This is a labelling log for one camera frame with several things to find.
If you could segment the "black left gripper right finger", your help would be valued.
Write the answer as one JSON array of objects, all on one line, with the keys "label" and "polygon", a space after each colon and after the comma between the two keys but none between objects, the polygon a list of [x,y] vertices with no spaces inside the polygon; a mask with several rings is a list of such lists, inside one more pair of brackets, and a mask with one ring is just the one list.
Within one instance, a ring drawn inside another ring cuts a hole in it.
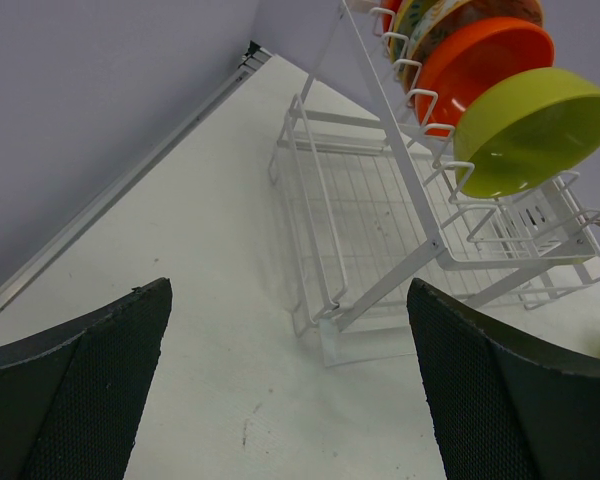
[{"label": "black left gripper right finger", "polygon": [[600,359],[422,279],[406,307],[447,478],[600,479]]}]

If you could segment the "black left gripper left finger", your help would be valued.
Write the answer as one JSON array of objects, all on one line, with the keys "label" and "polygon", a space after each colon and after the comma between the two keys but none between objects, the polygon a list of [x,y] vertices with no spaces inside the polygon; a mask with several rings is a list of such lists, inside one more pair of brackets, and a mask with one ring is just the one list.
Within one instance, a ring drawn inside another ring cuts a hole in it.
[{"label": "black left gripper left finger", "polygon": [[172,299],[158,278],[0,346],[0,479],[124,477]]}]

